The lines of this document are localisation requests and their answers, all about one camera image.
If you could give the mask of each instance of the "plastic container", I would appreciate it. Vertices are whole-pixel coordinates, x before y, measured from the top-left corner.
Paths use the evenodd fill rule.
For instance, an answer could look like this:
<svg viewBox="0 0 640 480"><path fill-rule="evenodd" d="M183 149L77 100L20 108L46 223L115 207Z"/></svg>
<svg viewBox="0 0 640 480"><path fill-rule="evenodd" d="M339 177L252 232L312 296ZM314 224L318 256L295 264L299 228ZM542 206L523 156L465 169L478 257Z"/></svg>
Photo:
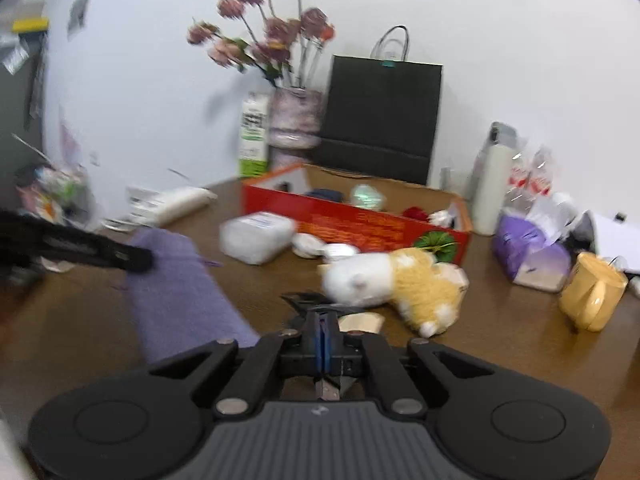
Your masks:
<svg viewBox="0 0 640 480"><path fill-rule="evenodd" d="M220 250L246 264L261 265L289 247L295 232L296 222L291 218L253 213L220 226Z"/></svg>

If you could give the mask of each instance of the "white plush toy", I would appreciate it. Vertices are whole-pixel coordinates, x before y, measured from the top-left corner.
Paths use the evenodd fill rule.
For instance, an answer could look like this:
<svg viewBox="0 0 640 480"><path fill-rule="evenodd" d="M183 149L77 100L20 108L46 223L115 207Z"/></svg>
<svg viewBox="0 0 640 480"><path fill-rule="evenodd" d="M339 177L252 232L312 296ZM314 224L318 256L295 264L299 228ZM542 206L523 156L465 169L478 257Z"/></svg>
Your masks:
<svg viewBox="0 0 640 480"><path fill-rule="evenodd" d="M322 288L332 301L348 306L392 301L402 318L428 338L456 322L468 280L458 266L407 248L356 254L325 266Z"/></svg>

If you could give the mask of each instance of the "purple towel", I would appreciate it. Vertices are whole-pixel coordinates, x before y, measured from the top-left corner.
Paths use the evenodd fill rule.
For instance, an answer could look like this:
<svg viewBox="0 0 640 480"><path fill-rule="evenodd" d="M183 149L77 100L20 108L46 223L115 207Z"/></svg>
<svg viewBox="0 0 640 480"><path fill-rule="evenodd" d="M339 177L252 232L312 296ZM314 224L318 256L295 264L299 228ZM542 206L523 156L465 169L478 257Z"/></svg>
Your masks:
<svg viewBox="0 0 640 480"><path fill-rule="evenodd" d="M140 228L131 245L154 252L154 268L127 273L126 295L147 362L232 337L255 345L257 333L215 280L190 238L163 229Z"/></svg>

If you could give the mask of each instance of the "red object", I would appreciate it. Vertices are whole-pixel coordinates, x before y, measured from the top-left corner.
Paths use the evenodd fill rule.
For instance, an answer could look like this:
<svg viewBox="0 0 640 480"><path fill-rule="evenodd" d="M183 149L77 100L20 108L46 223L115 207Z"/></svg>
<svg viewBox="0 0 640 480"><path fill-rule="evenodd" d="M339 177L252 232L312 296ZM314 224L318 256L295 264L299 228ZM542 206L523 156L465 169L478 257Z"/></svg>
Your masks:
<svg viewBox="0 0 640 480"><path fill-rule="evenodd" d="M429 231L446 232L458 245L452 262L458 265L462 263L472 227L465 203L459 196L452 194L451 201L460 212L460 223L464 230L447 229L396 214L369 211L346 203L277 190L284 182L290 183L290 190L296 190L296 186L300 185L297 177L304 170L304 166L297 164L243 181L243 213L269 211L283 215L299 222L300 233L313 234L328 243L351 244L363 252L393 251L410 247ZM398 186L416 187L415 184L397 181L396 183ZM425 194L443 193L420 187L420 191L422 190Z"/></svg>
<svg viewBox="0 0 640 480"><path fill-rule="evenodd" d="M429 215L424 212L424 209L418 206L413 206L409 209L405 209L402 212L402 216L413 218L414 220L422 220L423 222L427 222L429 220Z"/></svg>

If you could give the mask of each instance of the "cardboard box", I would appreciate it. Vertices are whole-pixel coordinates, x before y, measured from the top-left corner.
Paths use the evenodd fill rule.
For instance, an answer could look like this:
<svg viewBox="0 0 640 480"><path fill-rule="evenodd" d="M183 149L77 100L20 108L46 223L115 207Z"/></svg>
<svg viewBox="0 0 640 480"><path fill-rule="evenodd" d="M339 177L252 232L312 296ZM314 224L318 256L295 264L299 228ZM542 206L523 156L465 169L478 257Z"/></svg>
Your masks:
<svg viewBox="0 0 640 480"><path fill-rule="evenodd" d="M340 191L348 200L357 184L370 184L386 197L385 211L360 209L348 203L304 196L315 188ZM298 231L325 242L347 243L364 252L419 246L440 261L462 263L472 225L465 202L453 193L386 178L354 176L311 164L297 164L242 183L245 214L270 211L299 222ZM418 206L425 212L449 209L454 228L404 218L402 211Z"/></svg>

